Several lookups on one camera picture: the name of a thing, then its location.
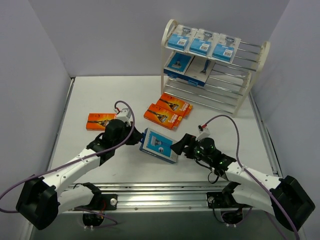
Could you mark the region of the grey Harry's box blue razor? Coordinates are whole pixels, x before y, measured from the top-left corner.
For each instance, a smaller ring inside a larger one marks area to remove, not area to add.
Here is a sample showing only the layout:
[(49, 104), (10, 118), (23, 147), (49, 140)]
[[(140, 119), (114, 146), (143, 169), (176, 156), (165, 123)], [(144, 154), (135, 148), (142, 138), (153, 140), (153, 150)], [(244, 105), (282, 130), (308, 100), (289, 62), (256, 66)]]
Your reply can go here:
[(195, 56), (184, 74), (187, 81), (196, 86), (204, 87), (215, 63), (212, 59)]

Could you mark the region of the clear Gillette blister pack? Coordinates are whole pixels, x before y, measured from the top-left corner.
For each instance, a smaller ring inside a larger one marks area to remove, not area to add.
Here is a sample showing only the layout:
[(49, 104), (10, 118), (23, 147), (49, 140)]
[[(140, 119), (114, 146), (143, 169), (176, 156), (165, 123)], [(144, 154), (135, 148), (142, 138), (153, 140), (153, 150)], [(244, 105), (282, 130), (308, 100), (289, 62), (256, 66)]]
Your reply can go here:
[(193, 54), (208, 57), (216, 46), (219, 33), (200, 28), (194, 36), (188, 51)]
[(169, 48), (185, 52), (197, 32), (197, 28), (179, 24), (169, 37), (167, 41), (167, 46)]

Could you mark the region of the white Gillette Skinguard razor pack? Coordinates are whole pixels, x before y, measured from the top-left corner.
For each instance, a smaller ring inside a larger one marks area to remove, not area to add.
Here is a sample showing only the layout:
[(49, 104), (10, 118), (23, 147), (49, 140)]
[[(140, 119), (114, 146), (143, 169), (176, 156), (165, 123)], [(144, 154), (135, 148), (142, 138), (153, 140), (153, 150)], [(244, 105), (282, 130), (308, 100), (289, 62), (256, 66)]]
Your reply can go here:
[(239, 48), (241, 39), (220, 33), (213, 49), (212, 57), (216, 60), (232, 63)]

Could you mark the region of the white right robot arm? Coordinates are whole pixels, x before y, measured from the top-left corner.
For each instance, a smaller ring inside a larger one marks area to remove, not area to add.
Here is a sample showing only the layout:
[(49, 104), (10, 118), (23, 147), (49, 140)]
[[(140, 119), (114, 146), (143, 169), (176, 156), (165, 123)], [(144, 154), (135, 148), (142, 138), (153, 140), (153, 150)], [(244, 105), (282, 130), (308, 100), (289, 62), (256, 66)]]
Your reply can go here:
[(177, 155), (208, 164), (217, 176), (227, 180), (222, 200), (229, 207), (247, 205), (263, 210), (292, 232), (298, 231), (315, 210), (315, 204), (294, 177), (276, 177), (240, 165), (218, 150), (210, 137), (197, 140), (187, 133), (170, 148)]

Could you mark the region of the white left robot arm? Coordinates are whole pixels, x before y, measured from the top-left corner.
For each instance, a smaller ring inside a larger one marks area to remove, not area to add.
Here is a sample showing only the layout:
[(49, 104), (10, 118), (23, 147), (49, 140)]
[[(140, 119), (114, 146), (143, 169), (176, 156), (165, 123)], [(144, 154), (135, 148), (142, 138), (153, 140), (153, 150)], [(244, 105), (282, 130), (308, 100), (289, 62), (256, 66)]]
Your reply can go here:
[(142, 139), (143, 134), (132, 122), (111, 120), (105, 131), (65, 166), (26, 181), (16, 210), (38, 230), (47, 228), (59, 214), (71, 209), (83, 207), (90, 211), (101, 210), (104, 200), (97, 186), (86, 182), (71, 190), (68, 187), (112, 158), (117, 148), (122, 145), (134, 146)]

